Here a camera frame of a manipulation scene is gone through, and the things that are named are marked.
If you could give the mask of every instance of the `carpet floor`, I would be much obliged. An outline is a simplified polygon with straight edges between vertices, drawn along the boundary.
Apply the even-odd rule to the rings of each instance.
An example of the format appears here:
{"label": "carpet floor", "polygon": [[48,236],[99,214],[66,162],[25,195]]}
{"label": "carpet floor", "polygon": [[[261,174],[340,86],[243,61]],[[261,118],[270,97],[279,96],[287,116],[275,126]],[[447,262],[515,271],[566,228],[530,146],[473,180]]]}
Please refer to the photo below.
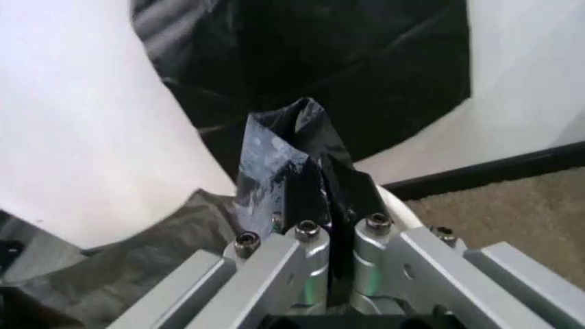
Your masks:
{"label": "carpet floor", "polygon": [[451,228],[470,248],[506,241],[585,289],[585,167],[407,205],[425,224]]}

